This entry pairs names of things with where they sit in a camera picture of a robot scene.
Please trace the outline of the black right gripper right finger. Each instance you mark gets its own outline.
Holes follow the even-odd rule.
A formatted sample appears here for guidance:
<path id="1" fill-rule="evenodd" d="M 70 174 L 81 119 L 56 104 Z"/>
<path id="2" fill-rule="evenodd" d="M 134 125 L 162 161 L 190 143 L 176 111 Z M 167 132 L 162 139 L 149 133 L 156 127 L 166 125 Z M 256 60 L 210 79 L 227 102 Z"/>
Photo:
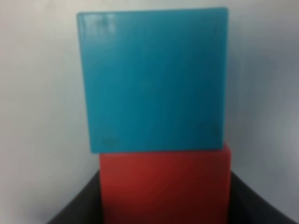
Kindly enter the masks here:
<path id="1" fill-rule="evenodd" d="M 294 224 L 295 221 L 270 205 L 231 173 L 229 224 Z"/>

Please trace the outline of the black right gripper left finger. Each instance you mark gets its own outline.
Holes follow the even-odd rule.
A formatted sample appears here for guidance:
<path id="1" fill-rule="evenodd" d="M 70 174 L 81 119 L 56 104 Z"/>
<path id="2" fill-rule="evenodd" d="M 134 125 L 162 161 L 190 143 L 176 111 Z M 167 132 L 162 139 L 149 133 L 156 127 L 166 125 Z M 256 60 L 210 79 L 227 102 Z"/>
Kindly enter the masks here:
<path id="1" fill-rule="evenodd" d="M 96 172 L 79 194 L 50 221 L 50 224 L 103 223 L 100 174 Z"/>

